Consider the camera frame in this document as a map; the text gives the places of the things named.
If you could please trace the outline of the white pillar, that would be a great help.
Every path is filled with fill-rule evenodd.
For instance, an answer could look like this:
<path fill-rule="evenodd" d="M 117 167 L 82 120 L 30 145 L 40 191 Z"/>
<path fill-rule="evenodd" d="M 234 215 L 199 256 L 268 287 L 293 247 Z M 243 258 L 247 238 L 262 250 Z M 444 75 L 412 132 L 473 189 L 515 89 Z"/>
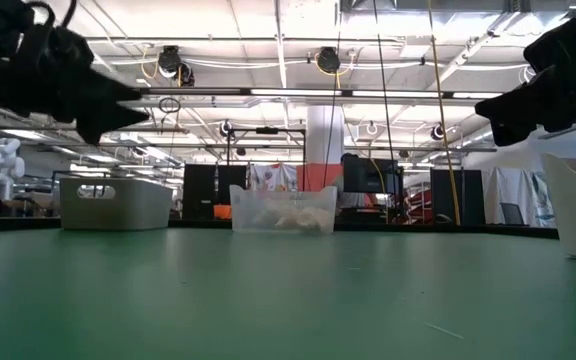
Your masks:
<path fill-rule="evenodd" d="M 307 108 L 306 161 L 338 164 L 344 151 L 345 123 L 340 106 L 316 105 Z"/>

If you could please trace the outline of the white printed cloth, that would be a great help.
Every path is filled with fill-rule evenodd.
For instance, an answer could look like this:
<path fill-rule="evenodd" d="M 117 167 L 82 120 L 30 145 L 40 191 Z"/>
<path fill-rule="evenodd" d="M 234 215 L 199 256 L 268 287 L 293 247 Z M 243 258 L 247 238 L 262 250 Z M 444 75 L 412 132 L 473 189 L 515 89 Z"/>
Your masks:
<path fill-rule="evenodd" d="M 248 188 L 253 191 L 297 191 L 297 168 L 285 163 L 250 165 Z"/>

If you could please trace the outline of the black partition panel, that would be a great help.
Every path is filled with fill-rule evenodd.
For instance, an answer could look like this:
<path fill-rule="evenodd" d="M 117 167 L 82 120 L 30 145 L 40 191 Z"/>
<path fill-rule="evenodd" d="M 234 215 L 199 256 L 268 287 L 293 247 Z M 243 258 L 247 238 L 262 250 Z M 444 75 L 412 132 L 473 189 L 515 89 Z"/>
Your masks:
<path fill-rule="evenodd" d="M 247 167 L 245 165 L 219 165 L 216 204 L 230 205 L 230 186 L 247 187 Z"/>
<path fill-rule="evenodd" d="M 480 170 L 454 170 L 459 218 L 462 226 L 486 223 L 483 183 Z M 431 170 L 432 217 L 436 224 L 454 224 L 456 220 L 452 182 L 448 170 Z"/>
<path fill-rule="evenodd" d="M 183 220 L 212 220 L 215 166 L 187 164 L 184 169 Z"/>

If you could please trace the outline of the black monitor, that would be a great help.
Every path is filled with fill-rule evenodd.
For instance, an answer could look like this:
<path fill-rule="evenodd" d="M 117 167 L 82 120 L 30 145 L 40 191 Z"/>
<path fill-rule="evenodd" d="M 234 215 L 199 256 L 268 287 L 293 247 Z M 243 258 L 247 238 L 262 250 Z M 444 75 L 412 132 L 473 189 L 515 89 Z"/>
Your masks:
<path fill-rule="evenodd" d="M 397 195 L 402 187 L 397 161 L 360 157 L 347 158 L 343 163 L 345 192 Z"/>

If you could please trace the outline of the long ceiling light bar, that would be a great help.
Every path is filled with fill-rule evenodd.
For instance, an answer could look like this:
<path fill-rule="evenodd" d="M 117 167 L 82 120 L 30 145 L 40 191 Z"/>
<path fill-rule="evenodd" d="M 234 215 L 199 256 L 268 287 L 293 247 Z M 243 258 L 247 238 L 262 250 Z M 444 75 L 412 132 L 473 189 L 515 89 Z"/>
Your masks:
<path fill-rule="evenodd" d="M 156 87 L 140 88 L 143 95 L 208 95 L 208 96 L 265 96 L 265 97 L 357 97 L 372 98 L 435 98 L 436 91 L 398 91 L 398 90 L 328 90 L 328 89 L 296 89 L 296 88 L 173 88 Z"/>

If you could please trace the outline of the black gantry frame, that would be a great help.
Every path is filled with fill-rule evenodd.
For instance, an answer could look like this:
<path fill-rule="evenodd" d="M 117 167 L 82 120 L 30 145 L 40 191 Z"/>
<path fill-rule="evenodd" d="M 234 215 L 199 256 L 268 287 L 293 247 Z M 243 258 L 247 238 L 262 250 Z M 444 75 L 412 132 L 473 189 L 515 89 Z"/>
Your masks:
<path fill-rule="evenodd" d="M 231 163 L 231 150 L 235 148 L 234 143 L 232 142 L 232 135 L 238 132 L 242 132 L 242 133 L 248 133 L 250 132 L 250 129 L 243 129 L 243 128 L 228 128 L 226 130 L 226 165 L 229 166 Z M 289 128 L 276 128 L 276 127 L 268 127 L 268 126 L 264 126 L 264 127 L 256 127 L 253 129 L 253 132 L 256 134 L 262 134 L 262 135 L 278 135 L 278 134 L 285 134 L 289 140 L 291 140 L 291 135 L 293 133 L 299 133 L 301 134 L 303 137 L 306 136 L 307 131 L 305 129 L 289 129 Z M 306 164 L 306 156 L 307 156 L 307 145 L 306 145 L 306 141 L 303 140 L 301 143 L 299 143 L 297 140 L 295 140 L 295 143 L 297 144 L 297 147 L 300 148 L 302 150 L 302 164 L 305 165 Z"/>

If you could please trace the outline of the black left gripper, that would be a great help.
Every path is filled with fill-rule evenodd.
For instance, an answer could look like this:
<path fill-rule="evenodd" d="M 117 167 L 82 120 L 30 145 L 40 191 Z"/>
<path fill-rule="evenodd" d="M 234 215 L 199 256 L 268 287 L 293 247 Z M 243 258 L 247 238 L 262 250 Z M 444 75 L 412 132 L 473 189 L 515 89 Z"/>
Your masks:
<path fill-rule="evenodd" d="M 78 34 L 49 24 L 23 33 L 12 53 L 0 52 L 0 107 L 76 119 L 82 140 L 98 145 L 107 132 L 143 122 L 149 116 L 123 107 L 139 100 L 139 90 L 107 77 L 90 65 L 92 51 Z M 74 108 L 82 109 L 74 115 Z"/>

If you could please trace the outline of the orange cloth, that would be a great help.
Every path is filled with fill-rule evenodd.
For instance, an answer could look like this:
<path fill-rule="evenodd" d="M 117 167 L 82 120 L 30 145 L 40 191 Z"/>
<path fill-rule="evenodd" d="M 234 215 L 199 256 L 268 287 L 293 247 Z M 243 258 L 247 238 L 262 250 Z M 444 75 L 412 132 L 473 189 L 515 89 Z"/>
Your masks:
<path fill-rule="evenodd" d="M 306 192 L 318 192 L 329 186 L 343 173 L 340 164 L 307 163 L 297 165 L 297 189 Z"/>

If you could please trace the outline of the white draped cloth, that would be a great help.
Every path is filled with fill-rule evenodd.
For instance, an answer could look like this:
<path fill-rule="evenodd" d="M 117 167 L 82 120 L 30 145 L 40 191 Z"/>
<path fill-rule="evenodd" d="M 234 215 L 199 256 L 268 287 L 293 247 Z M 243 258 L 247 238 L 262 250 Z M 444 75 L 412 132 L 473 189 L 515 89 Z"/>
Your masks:
<path fill-rule="evenodd" d="M 556 227 L 543 172 L 495 167 L 482 171 L 482 184 L 487 224 Z"/>

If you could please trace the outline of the clear plastic basket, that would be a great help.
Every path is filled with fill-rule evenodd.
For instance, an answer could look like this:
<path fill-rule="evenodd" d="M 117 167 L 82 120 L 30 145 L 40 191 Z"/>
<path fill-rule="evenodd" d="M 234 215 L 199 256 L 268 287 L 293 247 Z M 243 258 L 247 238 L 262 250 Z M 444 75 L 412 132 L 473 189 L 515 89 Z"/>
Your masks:
<path fill-rule="evenodd" d="M 290 201 L 296 208 L 293 217 L 282 217 L 273 229 L 254 229 L 252 221 L 254 215 L 264 207 L 266 199 Z M 237 185 L 230 186 L 230 202 L 232 207 L 232 229 L 235 232 L 284 232 L 284 233 L 322 233 L 301 228 L 297 222 L 297 215 L 307 207 L 316 207 L 328 210 L 336 217 L 337 188 L 328 186 L 319 192 L 275 192 L 244 190 Z"/>

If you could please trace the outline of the black table border frame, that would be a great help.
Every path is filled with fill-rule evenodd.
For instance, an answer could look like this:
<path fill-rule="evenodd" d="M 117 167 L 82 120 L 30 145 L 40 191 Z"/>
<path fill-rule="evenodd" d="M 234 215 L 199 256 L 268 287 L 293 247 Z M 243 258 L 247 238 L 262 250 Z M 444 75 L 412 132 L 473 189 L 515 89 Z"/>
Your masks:
<path fill-rule="evenodd" d="M 57 229 L 61 227 L 59 218 L 12 218 L 0 217 L 0 231 Z M 182 220 L 173 219 L 168 223 L 169 228 L 197 228 L 197 229 L 231 229 L 230 221 L 217 220 Z M 492 234 L 530 238 L 544 238 L 558 240 L 558 231 L 554 228 L 528 227 L 520 225 L 387 225 L 379 223 L 357 224 L 337 223 L 335 231 L 346 232 L 404 232 L 404 233 L 463 233 L 463 234 Z"/>

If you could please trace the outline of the grey plastic basket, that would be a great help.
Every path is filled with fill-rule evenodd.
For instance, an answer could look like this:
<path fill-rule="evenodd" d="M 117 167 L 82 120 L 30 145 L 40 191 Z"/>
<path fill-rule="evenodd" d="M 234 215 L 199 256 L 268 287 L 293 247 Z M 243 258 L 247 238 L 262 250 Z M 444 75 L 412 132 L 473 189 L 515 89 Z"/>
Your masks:
<path fill-rule="evenodd" d="M 62 178 L 59 195 L 65 230 L 141 231 L 168 226 L 173 191 L 132 178 Z"/>

